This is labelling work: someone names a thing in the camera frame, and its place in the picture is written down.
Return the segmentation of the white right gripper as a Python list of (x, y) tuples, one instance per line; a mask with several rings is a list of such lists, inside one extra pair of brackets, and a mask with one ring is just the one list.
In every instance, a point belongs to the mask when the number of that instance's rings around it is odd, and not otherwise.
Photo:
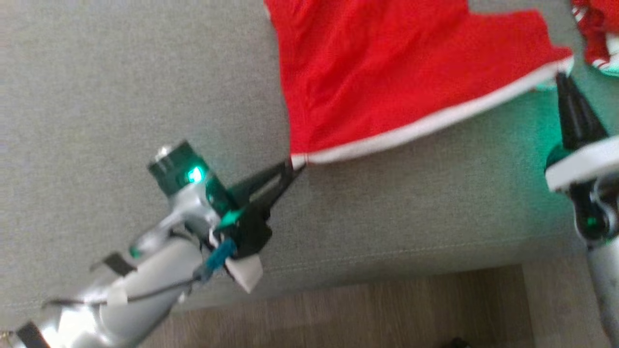
[(607, 138), (594, 108), (569, 75), (558, 73), (556, 84), (563, 147), (568, 151), (584, 147), (546, 169), (549, 191), (566, 191), (572, 184), (619, 173), (619, 136)]

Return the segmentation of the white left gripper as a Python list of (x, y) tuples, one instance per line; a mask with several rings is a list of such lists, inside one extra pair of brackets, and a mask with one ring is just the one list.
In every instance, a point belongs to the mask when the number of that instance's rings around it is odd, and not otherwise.
[[(263, 218), (270, 218), (272, 207), (296, 177), (297, 171), (291, 161), (281, 161), (232, 185), (228, 192), (238, 205), (251, 203)], [(254, 291), (264, 273), (259, 255), (251, 255), (240, 260), (227, 258), (225, 269), (246, 293)]]

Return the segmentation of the red shirt with striped trim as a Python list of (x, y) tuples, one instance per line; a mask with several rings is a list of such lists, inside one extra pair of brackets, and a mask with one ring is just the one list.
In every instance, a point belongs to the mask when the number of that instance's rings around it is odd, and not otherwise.
[(619, 78), (619, 0), (570, 0), (586, 64)]

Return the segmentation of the red shorts with white band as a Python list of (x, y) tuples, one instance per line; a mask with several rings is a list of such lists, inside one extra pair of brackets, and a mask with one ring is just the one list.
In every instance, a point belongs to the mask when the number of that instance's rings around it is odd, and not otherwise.
[(470, 0), (264, 0), (292, 166), (404, 145), (511, 101), (574, 64), (536, 9)]

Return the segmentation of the grey fabric sofa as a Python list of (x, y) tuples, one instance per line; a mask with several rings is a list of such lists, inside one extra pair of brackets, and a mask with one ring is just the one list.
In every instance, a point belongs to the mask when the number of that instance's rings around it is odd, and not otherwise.
[[(147, 171), (188, 140), (225, 184), (289, 154), (263, 0), (0, 0), (0, 328), (160, 220)], [(548, 191), (554, 91), (354, 160), (311, 165), (272, 211), (252, 294), (218, 275), (183, 309), (581, 252)]]

